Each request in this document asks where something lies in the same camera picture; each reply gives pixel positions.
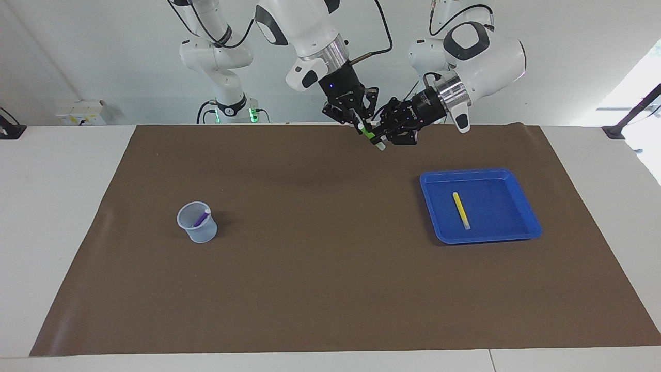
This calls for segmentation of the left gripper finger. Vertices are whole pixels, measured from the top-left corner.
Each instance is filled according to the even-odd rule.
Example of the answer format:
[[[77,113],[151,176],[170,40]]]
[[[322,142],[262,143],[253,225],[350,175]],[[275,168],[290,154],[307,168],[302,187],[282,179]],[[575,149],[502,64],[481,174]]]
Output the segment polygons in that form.
[[[399,101],[392,97],[380,111],[380,125],[384,127],[403,127],[408,124],[412,115],[408,101]]]
[[[404,124],[382,124],[383,135],[394,145],[416,145],[420,126]]]

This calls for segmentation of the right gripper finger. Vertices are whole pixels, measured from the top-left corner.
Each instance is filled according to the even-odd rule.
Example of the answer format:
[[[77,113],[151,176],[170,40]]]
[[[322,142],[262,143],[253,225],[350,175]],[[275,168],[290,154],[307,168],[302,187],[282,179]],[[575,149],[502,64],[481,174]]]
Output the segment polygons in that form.
[[[348,125],[356,130],[357,134],[362,135],[362,119],[360,113],[356,112],[351,106],[335,106],[331,103],[326,103],[323,108],[323,114],[328,116],[341,125]]]
[[[364,127],[371,127],[371,121],[377,108],[379,88],[363,88],[361,98],[361,121]]]

